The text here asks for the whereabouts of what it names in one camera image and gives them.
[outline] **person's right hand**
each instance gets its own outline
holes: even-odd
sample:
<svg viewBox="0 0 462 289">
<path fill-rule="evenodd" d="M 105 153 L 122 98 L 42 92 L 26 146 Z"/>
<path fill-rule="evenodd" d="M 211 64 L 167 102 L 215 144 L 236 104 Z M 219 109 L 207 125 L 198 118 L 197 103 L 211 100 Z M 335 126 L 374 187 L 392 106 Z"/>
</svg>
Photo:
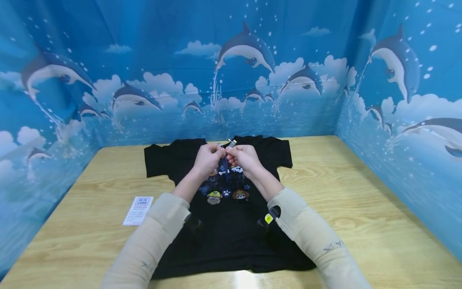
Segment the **person's right hand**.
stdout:
<svg viewBox="0 0 462 289">
<path fill-rule="evenodd" d="M 261 167 L 255 148 L 251 145 L 237 145 L 226 148 L 226 159 L 232 166 L 240 166 L 247 178 L 252 177 L 251 171 Z"/>
</svg>

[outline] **blue backdrop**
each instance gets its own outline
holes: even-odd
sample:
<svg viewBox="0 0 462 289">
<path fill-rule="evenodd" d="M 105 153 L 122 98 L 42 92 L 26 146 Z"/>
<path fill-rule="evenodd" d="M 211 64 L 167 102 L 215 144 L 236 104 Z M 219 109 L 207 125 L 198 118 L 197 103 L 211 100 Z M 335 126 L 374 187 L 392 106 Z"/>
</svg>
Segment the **blue backdrop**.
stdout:
<svg viewBox="0 0 462 289">
<path fill-rule="evenodd" d="M 0 279 L 106 146 L 338 135 L 462 259 L 462 6 L 0 0 Z"/>
</svg>

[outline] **dolphin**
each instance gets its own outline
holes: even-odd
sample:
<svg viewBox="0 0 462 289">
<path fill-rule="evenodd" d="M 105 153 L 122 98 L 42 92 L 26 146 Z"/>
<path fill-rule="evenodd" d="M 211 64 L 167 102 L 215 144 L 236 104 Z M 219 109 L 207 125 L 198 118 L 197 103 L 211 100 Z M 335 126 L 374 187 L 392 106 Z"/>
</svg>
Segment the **dolphin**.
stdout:
<svg viewBox="0 0 462 289">
<path fill-rule="evenodd" d="M 383 123 L 383 128 L 388 132 L 389 135 L 393 134 L 393 127 L 390 123 Z"/>
<path fill-rule="evenodd" d="M 263 98 L 261 98 L 261 92 L 259 92 L 256 88 L 253 88 L 245 95 L 244 102 L 248 99 L 256 99 L 258 101 L 265 102 Z"/>
<path fill-rule="evenodd" d="M 371 112 L 372 116 L 374 119 L 376 119 L 380 123 L 380 127 L 383 128 L 383 112 L 382 108 L 378 105 L 373 105 L 371 108 L 368 110 Z"/>
<path fill-rule="evenodd" d="M 124 86 L 119 88 L 112 98 L 112 111 L 117 101 L 129 101 L 135 105 L 151 105 L 162 111 L 160 103 L 149 93 L 129 85 L 126 81 L 123 82 Z"/>
<path fill-rule="evenodd" d="M 446 151 L 452 155 L 453 157 L 455 158 L 462 158 L 462 149 L 458 149 L 458 148 L 450 148 L 448 146 L 444 146 L 444 148 L 446 149 Z"/>
<path fill-rule="evenodd" d="M 223 65 L 227 56 L 237 55 L 248 59 L 248 64 L 253 64 L 253 68 L 260 64 L 273 73 L 276 73 L 274 56 L 269 46 L 258 36 L 252 34 L 245 21 L 242 22 L 242 32 L 228 40 L 220 50 L 215 71 L 217 72 Z"/>
<path fill-rule="evenodd" d="M 404 100 L 410 103 L 419 88 L 420 66 L 416 53 L 404 39 L 402 24 L 396 35 L 389 36 L 374 46 L 368 63 L 375 57 L 385 61 L 387 74 L 392 76 L 388 82 L 396 82 Z"/>
<path fill-rule="evenodd" d="M 91 79 L 83 69 L 69 58 L 55 53 L 41 52 L 21 71 L 21 81 L 29 97 L 36 101 L 39 92 L 35 84 L 57 77 L 63 83 L 73 84 L 76 80 L 96 90 Z"/>
<path fill-rule="evenodd" d="M 83 115 L 91 115 L 91 116 L 95 116 L 95 117 L 98 117 L 98 118 L 102 118 L 101 115 L 94 108 L 89 106 L 88 104 L 84 104 L 80 108 L 79 114 L 80 114 L 80 117 L 83 117 Z"/>
<path fill-rule="evenodd" d="M 99 115 L 100 115 L 102 118 L 111 118 L 111 117 L 109 116 L 109 114 L 106 113 L 106 111 L 101 111 L 101 112 L 99 113 Z"/>
<path fill-rule="evenodd" d="M 34 148 L 32 152 L 27 156 L 27 161 L 30 162 L 34 159 L 51 159 L 51 156 L 41 149 Z"/>
<path fill-rule="evenodd" d="M 274 102 L 273 95 L 270 94 L 270 93 L 268 93 L 267 95 L 265 95 L 265 101 Z"/>
<path fill-rule="evenodd" d="M 311 69 L 308 64 L 306 64 L 303 69 L 297 71 L 291 77 L 289 77 L 281 89 L 281 94 L 284 90 L 289 89 L 290 85 L 300 83 L 303 84 L 302 87 L 304 89 L 313 89 L 317 92 L 317 94 L 321 95 L 322 81 L 317 74 L 318 73 Z"/>
<path fill-rule="evenodd" d="M 197 102 L 193 101 L 191 103 L 188 103 L 185 107 L 184 107 L 184 111 L 186 111 L 188 108 L 191 108 L 195 111 L 198 111 L 200 114 L 204 115 L 204 112 L 202 111 L 201 107 L 197 104 Z"/>
<path fill-rule="evenodd" d="M 403 130 L 403 133 L 419 134 L 421 129 L 431 130 L 433 134 L 445 139 L 449 143 L 448 147 L 452 149 L 452 152 L 455 152 L 454 149 L 462 150 L 462 119 L 451 117 L 431 118 L 407 127 Z"/>
</svg>

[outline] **paw print graphic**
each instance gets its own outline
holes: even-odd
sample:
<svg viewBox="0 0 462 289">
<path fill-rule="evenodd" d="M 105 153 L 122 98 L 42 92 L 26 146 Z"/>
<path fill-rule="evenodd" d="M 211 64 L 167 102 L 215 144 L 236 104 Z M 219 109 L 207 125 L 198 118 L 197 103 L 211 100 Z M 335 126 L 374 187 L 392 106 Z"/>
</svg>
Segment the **paw print graphic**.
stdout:
<svg viewBox="0 0 462 289">
<path fill-rule="evenodd" d="M 221 191 L 221 194 L 222 194 L 224 197 L 229 197 L 229 196 L 231 196 L 232 191 L 231 191 L 230 189 L 223 189 L 223 190 Z"/>
</svg>

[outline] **finger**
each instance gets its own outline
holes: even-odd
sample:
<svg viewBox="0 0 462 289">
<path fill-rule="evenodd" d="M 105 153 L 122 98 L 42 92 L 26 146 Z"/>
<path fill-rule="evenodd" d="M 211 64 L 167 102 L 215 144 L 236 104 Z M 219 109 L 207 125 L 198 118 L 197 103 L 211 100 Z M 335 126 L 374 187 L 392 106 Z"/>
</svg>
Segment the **finger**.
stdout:
<svg viewBox="0 0 462 289">
<path fill-rule="evenodd" d="M 225 152 L 226 151 L 224 148 L 222 148 L 221 146 L 218 146 L 217 150 L 213 154 L 219 156 L 220 158 L 223 158 L 225 156 Z"/>
<path fill-rule="evenodd" d="M 237 150 L 236 148 L 230 148 L 230 149 L 227 149 L 226 151 L 227 151 L 228 154 L 230 154 L 231 156 L 237 157 L 238 150 Z"/>
<path fill-rule="evenodd" d="M 217 143 L 208 143 L 206 145 L 207 149 L 209 149 L 212 153 L 215 153 L 218 151 L 219 148 L 222 148 L 219 144 Z"/>
</svg>

